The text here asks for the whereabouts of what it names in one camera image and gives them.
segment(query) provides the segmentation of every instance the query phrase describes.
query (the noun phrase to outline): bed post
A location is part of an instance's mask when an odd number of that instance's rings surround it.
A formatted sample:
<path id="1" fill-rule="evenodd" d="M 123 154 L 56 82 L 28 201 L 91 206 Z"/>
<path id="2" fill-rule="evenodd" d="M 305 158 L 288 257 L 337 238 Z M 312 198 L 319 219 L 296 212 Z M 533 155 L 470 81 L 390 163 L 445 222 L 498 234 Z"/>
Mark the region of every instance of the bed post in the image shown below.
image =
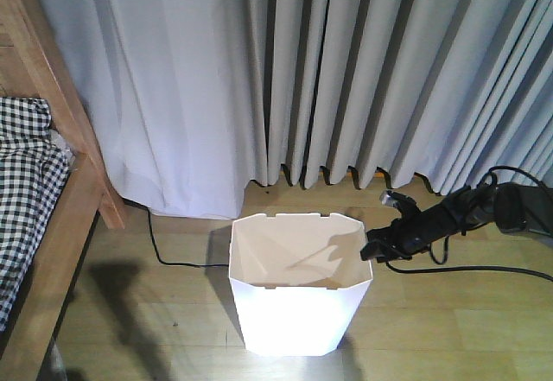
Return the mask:
<path id="1" fill-rule="evenodd" d="M 26 86 L 27 93 L 34 88 L 38 97 L 49 102 L 57 131 L 73 149 L 90 158 L 103 189 L 99 211 L 105 223 L 124 228 L 124 203 L 107 177 L 98 141 L 39 1 L 0 0 L 0 24 L 29 74 L 32 85 Z"/>

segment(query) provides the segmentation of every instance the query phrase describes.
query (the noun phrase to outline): curtain fold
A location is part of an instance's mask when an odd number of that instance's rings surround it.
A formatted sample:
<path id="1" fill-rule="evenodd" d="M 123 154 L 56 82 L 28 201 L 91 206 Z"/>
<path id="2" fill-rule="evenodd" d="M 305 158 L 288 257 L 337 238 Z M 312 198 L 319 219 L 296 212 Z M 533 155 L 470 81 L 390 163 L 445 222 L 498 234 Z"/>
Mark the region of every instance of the curtain fold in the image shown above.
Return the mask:
<path id="1" fill-rule="evenodd" d="M 237 217 L 282 166 L 553 178 L 552 0 L 41 1 L 112 182 L 157 213 Z"/>

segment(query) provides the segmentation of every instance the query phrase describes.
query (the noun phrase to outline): power cord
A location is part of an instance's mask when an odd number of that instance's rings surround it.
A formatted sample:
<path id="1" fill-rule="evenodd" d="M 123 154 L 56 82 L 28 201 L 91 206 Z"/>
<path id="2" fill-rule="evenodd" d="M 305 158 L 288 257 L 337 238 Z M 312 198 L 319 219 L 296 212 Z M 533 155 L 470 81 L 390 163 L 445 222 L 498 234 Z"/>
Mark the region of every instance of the power cord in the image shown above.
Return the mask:
<path id="1" fill-rule="evenodd" d="M 542 273 L 541 271 L 529 270 L 529 269 L 520 269 L 518 267 L 506 267 L 506 266 L 457 266 L 457 267 L 442 267 L 439 269 L 413 269 L 405 270 L 398 269 L 386 262 L 388 269 L 395 271 L 396 273 L 403 273 L 406 275 L 422 274 L 422 273 L 447 273 L 450 271 L 505 271 L 509 273 L 521 273 L 524 275 L 541 277 L 545 280 L 553 282 L 553 276 L 548 275 L 547 273 Z"/>
<path id="2" fill-rule="evenodd" d="M 228 267 L 228 264 L 194 264 L 186 262 L 166 262 L 162 259 L 157 249 L 156 238 L 154 237 L 154 230 L 152 227 L 152 215 L 148 208 L 143 207 L 148 212 L 148 228 L 149 228 L 149 237 L 151 239 L 152 245 L 154 246 L 154 251 L 156 252 L 157 261 L 165 266 L 186 266 L 186 267 L 195 267 L 196 269 L 208 268 L 208 267 Z"/>
<path id="3" fill-rule="evenodd" d="M 513 171 L 518 174 L 521 174 L 525 176 L 526 178 L 529 178 L 532 182 L 537 184 L 540 189 L 545 193 L 546 197 L 553 203 L 553 196 L 550 194 L 550 190 L 548 189 L 547 185 L 543 181 L 540 181 L 535 176 L 527 173 L 521 168 L 515 168 L 510 167 L 506 165 L 498 165 L 495 167 L 491 167 L 488 169 L 488 171 L 482 176 L 478 186 L 484 184 L 486 179 L 488 177 L 491 178 L 493 186 L 497 185 L 498 183 L 498 176 L 495 174 L 494 171 L 500 171 L 500 170 L 506 170 L 506 171 Z M 544 221 L 542 221 L 532 210 L 530 210 L 527 206 L 524 206 L 524 209 L 526 212 L 549 234 L 549 237 L 553 238 L 553 233 L 551 230 L 545 225 Z M 476 228 L 480 228 L 483 225 L 478 225 L 470 230 L 475 230 Z M 435 264 L 443 265 L 448 261 L 448 254 L 449 254 L 449 236 L 447 236 L 443 241 L 443 254 L 442 254 L 442 260 L 438 260 L 435 257 L 434 252 L 432 251 L 432 243 L 429 244 L 429 255 L 432 261 Z M 543 273 L 541 271 L 535 271 L 535 270 L 529 270 L 529 269 L 521 269 L 519 267 L 506 267 L 506 266 L 457 266 L 457 267 L 441 267 L 441 268 L 429 268 L 429 269 L 412 269 L 412 270 L 405 270 L 405 269 L 399 269 L 397 267 L 394 267 L 390 264 L 390 262 L 385 262 L 388 269 L 393 270 L 397 273 L 402 274 L 424 274 L 424 273 L 448 273 L 453 271 L 502 271 L 502 272 L 508 272 L 508 273 L 520 273 L 524 275 L 530 275 L 530 276 L 536 276 L 541 277 L 545 280 L 548 280 L 550 282 L 553 282 L 553 276 L 548 275 L 547 273 Z"/>

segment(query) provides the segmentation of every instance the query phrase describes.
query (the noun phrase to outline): black cable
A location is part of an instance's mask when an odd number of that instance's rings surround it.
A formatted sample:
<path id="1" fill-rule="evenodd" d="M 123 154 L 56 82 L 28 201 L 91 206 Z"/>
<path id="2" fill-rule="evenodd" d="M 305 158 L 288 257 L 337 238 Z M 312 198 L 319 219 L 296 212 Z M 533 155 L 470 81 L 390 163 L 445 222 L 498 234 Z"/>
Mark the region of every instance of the black cable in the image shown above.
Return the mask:
<path id="1" fill-rule="evenodd" d="M 194 264 L 194 263 L 184 263 L 184 262 L 166 262 L 165 260 L 163 260 L 159 255 L 159 250 L 157 249 L 156 238 L 154 237 L 154 230 L 152 228 L 151 213 L 148 208 L 145 208 L 145 209 L 148 212 L 149 237 L 151 239 L 152 245 L 154 246 L 154 251 L 156 252 L 156 257 L 159 263 L 166 266 L 187 266 L 187 267 L 195 267 L 197 269 L 207 268 L 207 267 L 228 267 L 228 264 Z"/>
<path id="2" fill-rule="evenodd" d="M 438 260 L 434 252 L 432 251 L 432 243 L 429 244 L 429 254 L 432 261 L 439 265 L 444 265 L 448 262 L 448 256 L 449 256 L 449 236 L 446 236 L 446 238 L 443 240 L 443 253 L 442 253 L 442 260 Z"/>
<path id="3" fill-rule="evenodd" d="M 386 262 L 386 266 L 388 266 L 388 269 L 395 271 L 396 273 L 402 273 L 406 275 L 414 275 L 414 274 L 421 274 L 421 273 L 447 273 L 451 271 L 504 271 L 509 273 L 520 273 L 523 275 L 530 275 L 535 277 L 541 277 L 545 280 L 549 280 L 550 282 L 553 282 L 553 276 L 548 275 L 546 273 L 542 273 L 541 271 L 535 271 L 535 270 L 528 270 L 528 269 L 520 269 L 518 267 L 506 267 L 506 266 L 457 266 L 457 267 L 442 267 L 439 269 L 412 269 L 412 270 L 404 270 L 404 269 L 398 269 L 390 264 L 390 262 Z"/>
<path id="4" fill-rule="evenodd" d="M 553 202 L 553 195 L 550 194 L 550 190 L 548 189 L 547 185 L 545 185 L 545 183 L 543 181 L 540 181 L 538 178 L 536 178 L 534 175 L 531 175 L 531 174 L 528 174 L 526 171 L 524 171 L 523 169 L 521 168 L 515 168 L 515 167 L 509 167 L 507 165 L 497 165 L 495 167 L 491 167 L 488 169 L 487 173 L 484 175 L 484 177 L 486 177 L 486 175 L 489 175 L 491 174 L 493 171 L 513 171 L 513 172 L 516 172 L 517 174 L 521 174 L 521 175 L 524 175 L 526 178 L 528 178 L 529 180 L 531 180 L 532 182 L 534 182 L 536 185 L 538 185 L 542 191 L 545 193 L 545 196 L 551 201 Z"/>

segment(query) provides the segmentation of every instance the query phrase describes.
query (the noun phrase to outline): wooden bed frame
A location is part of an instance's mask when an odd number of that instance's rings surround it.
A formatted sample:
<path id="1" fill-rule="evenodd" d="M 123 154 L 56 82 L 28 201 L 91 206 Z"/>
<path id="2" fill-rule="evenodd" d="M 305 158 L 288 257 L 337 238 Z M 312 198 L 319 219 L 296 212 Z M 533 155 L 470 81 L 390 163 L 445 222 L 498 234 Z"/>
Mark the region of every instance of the wooden bed frame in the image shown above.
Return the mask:
<path id="1" fill-rule="evenodd" d="M 106 175 L 92 126 L 38 0 L 0 0 L 0 95 L 46 99 L 55 129 L 77 152 L 36 252 L 29 291 L 4 334 L 0 380 L 35 381 L 96 212 L 110 228 L 123 228 L 124 203 Z"/>

